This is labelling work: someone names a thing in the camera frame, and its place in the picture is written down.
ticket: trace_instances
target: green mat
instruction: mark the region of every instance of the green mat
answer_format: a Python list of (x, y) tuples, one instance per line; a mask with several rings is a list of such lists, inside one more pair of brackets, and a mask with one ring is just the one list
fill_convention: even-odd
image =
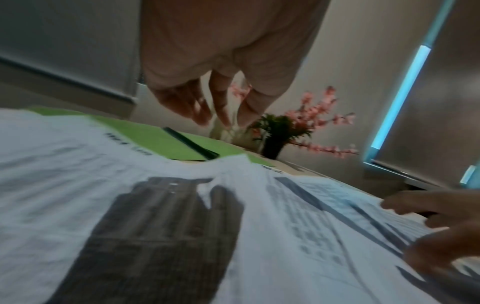
[[(55, 109), (55, 108), (45, 108), (45, 107), (31, 107), (29, 110), (39, 113), (44, 116), (58, 116), (58, 115), (86, 115), (82, 112), (64, 110), (64, 109)], [(162, 155), (169, 159), (176, 160), (193, 160), (193, 161), (203, 161), (206, 160), (202, 155), (197, 153), (195, 150), (189, 148), (187, 145), (183, 144), (176, 138), (172, 137), (162, 128), (138, 124), (130, 121), (119, 120), (114, 118), (108, 118), (98, 115), (88, 115), (93, 117), (95, 120), (103, 123), (115, 130), (124, 136), (131, 139), (133, 142), (147, 148), (159, 155)], [(233, 145), (227, 144), (220, 140), (215, 140), (212, 138), (194, 135), (189, 133), (182, 133), (185, 137), (195, 142), (196, 144), (216, 152), (220, 157), (226, 157), (231, 155), (246, 154), (251, 162), (272, 166), (266, 160), (263, 160), (259, 157), (255, 157), (248, 153), (245, 153), (244, 150), (237, 148)]]

